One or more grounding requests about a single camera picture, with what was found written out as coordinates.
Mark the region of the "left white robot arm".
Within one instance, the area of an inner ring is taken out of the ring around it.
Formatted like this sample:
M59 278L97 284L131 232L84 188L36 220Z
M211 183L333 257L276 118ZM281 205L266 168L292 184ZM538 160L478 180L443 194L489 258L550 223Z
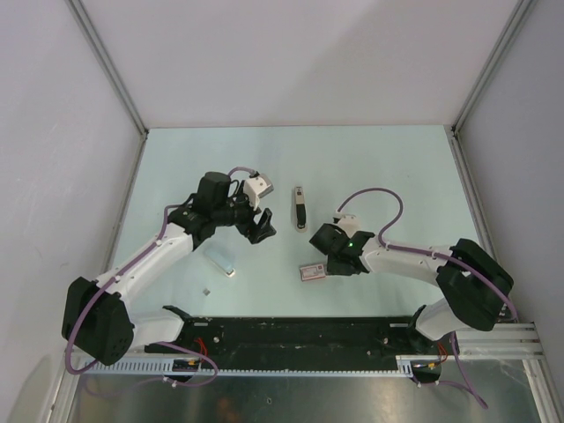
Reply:
M249 169L248 178L208 172L197 191L181 204L163 211L160 230L138 252L94 280L79 277L69 286L63 313L65 366L73 375L82 369L71 364L73 349L94 362L111 366L129 350L165 342L182 353L195 341L194 330L182 315L167 307L135 314L134 302L169 267L193 253L220 227L234 227L252 244L275 235L270 209L262 198L273 185L263 173Z

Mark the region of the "red white staples box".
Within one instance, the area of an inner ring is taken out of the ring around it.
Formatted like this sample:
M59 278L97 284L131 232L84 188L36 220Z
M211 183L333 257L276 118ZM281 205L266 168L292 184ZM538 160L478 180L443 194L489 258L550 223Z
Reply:
M300 267L302 282L323 279L327 277L325 265L323 263L309 264Z

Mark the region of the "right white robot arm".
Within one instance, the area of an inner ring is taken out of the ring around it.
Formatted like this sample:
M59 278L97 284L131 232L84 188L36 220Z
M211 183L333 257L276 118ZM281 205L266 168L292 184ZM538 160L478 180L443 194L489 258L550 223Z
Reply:
M322 225L309 243L327 258L331 276L389 273L438 287L442 298L415 312L406 342L428 353L444 336L461 329L492 330L514 281L475 241L461 238L445 249L397 246L366 231Z

